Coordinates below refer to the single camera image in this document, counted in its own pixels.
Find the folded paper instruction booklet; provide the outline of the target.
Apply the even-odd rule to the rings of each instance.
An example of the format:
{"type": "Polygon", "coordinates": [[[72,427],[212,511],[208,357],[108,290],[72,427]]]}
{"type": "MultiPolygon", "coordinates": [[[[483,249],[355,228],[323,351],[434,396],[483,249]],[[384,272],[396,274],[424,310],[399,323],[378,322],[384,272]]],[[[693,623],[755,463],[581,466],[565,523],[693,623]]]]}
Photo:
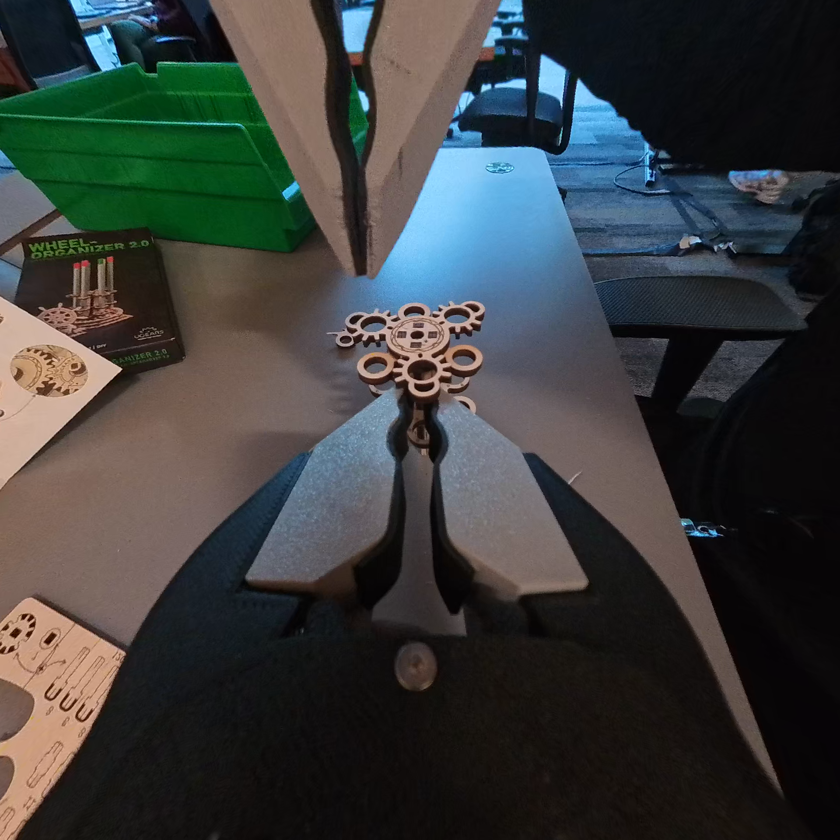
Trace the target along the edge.
{"type": "Polygon", "coordinates": [[[1,485],[23,468],[121,369],[1,300],[1,485]]]}

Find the large green plastic bin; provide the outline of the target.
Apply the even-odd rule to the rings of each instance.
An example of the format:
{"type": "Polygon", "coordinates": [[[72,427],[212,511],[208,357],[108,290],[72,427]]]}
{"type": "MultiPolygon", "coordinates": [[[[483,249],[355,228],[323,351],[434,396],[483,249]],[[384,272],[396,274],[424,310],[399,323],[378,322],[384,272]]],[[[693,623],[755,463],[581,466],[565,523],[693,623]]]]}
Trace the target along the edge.
{"type": "Polygon", "coordinates": [[[288,253],[317,226],[235,63],[131,64],[4,99],[1,147],[80,229],[288,253]]]}

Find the laser-cut wooden parts sheet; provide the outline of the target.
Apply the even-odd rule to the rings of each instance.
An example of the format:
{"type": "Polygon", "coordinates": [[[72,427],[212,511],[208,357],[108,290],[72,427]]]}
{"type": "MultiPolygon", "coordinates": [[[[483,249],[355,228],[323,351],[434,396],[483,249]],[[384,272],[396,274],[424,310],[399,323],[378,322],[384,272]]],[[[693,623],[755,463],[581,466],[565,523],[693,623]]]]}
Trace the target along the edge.
{"type": "Polygon", "coordinates": [[[1,678],[32,700],[20,728],[2,727],[10,781],[1,838],[15,838],[75,758],[125,653],[68,616],[29,597],[1,622],[1,678]]]}

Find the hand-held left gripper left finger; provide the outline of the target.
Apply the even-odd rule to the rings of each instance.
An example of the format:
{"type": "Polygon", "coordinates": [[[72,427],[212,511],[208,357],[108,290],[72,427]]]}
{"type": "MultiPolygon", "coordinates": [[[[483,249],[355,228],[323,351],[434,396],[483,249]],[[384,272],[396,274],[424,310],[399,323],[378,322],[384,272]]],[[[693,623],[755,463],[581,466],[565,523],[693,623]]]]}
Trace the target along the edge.
{"type": "Polygon", "coordinates": [[[372,607],[402,566],[406,411],[387,391],[309,453],[247,583],[372,607]]]}

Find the black model kit box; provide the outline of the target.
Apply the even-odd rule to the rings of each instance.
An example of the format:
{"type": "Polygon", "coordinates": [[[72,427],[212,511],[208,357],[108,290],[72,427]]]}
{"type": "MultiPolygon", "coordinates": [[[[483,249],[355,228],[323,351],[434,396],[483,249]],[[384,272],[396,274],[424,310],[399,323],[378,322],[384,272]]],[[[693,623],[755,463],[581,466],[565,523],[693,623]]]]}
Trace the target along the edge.
{"type": "Polygon", "coordinates": [[[27,238],[15,305],[132,373],[186,353],[161,252],[137,227],[27,238]]]}

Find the black mesh office chair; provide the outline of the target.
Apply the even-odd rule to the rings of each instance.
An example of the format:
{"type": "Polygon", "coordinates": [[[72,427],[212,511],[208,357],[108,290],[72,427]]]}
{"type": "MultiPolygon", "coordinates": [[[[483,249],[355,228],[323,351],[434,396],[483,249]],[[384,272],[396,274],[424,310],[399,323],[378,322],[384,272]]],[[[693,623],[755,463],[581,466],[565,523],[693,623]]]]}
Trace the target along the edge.
{"type": "Polygon", "coordinates": [[[643,276],[594,284],[611,333],[668,342],[652,399],[674,412],[726,341],[783,340],[807,323],[770,288],[733,276],[643,276]]]}

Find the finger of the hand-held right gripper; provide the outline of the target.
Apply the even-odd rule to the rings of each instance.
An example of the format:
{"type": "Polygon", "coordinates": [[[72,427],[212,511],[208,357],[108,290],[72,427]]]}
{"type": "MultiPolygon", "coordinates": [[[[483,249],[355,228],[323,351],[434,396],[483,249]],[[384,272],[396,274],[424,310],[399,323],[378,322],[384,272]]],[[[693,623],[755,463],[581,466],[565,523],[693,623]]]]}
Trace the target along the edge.
{"type": "Polygon", "coordinates": [[[211,5],[333,252],[362,276],[361,170],[340,10],[310,1],[211,5]]]}
{"type": "Polygon", "coordinates": [[[377,2],[362,68],[371,126],[364,173],[365,274],[404,230],[499,7],[498,1],[377,2]]]}

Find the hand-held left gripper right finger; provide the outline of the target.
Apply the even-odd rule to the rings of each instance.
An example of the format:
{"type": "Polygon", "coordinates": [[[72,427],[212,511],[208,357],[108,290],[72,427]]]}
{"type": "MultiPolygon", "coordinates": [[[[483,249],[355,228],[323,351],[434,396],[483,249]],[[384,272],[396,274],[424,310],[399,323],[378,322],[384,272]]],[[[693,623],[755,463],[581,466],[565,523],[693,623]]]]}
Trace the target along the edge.
{"type": "Polygon", "coordinates": [[[430,513],[437,588],[460,611],[476,590],[502,602],[582,592],[589,581],[518,446],[459,402],[433,411],[430,513]]]}

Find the wooden gear model assembly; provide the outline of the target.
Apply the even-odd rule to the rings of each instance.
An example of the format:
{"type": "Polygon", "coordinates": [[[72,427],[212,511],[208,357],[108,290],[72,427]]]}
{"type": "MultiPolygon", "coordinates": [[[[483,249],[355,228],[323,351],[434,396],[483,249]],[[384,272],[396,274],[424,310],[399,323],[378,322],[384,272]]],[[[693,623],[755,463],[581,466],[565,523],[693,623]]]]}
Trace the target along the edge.
{"type": "Polygon", "coordinates": [[[486,308],[478,301],[450,301],[436,309],[410,302],[394,313],[376,308],[345,318],[341,330],[358,330],[360,342],[342,350],[374,347],[357,362],[357,374],[374,397],[393,387],[405,397],[412,410],[407,438],[415,448],[429,450],[426,416],[441,395],[453,396],[476,412],[475,402],[465,391],[484,357],[461,339],[480,331],[485,315],[486,308]]]}

